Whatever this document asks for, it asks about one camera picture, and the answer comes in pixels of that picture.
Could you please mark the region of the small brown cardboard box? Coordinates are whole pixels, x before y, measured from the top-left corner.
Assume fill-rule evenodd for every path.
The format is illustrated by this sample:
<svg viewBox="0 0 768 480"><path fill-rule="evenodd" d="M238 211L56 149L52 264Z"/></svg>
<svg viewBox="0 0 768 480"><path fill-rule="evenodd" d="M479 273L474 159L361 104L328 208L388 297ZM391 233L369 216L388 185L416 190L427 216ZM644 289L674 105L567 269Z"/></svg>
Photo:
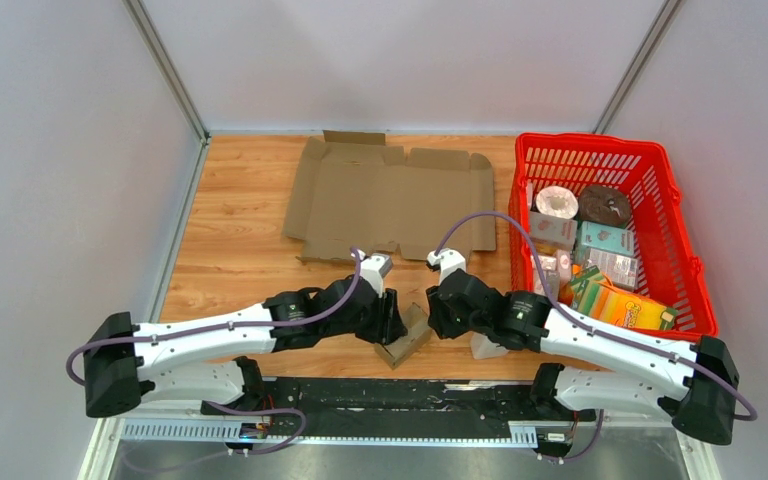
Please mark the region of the small brown cardboard box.
<svg viewBox="0 0 768 480"><path fill-rule="evenodd" d="M375 345L374 351L391 369L396 370L415 354L432 337L433 330L428 324L428 314L416 303L412 303L402 315L407 333L389 345Z"/></svg>

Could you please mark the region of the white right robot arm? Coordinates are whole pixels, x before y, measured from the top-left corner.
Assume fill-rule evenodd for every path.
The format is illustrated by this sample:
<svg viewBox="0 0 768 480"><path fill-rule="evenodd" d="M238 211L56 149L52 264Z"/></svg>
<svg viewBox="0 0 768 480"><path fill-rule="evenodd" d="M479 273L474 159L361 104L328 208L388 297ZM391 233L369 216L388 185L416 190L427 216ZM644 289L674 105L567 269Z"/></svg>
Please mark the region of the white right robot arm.
<svg viewBox="0 0 768 480"><path fill-rule="evenodd" d="M667 419L713 445L733 440L739 375L727 346L703 336L668 340L586 317L528 291L506 294L456 270L426 291L432 329L441 338L473 332L510 351L583 360L595 370L544 363L530 404L539 416L610 410Z"/></svg>

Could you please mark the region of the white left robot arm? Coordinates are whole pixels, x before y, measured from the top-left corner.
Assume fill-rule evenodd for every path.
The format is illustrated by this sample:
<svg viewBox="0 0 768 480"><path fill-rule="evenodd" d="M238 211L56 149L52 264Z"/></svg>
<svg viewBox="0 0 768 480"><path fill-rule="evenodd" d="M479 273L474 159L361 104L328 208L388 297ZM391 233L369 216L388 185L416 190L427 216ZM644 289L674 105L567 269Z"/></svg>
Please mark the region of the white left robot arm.
<svg viewBox="0 0 768 480"><path fill-rule="evenodd" d="M168 400L198 400L204 414L251 415L266 398L251 355L311 348L344 334L389 345L406 333L396 290L350 275L326 288L281 292L242 310L179 323L133 323L129 312L112 314L68 358L83 359L83 375L67 373L83 386L90 418Z"/></svg>

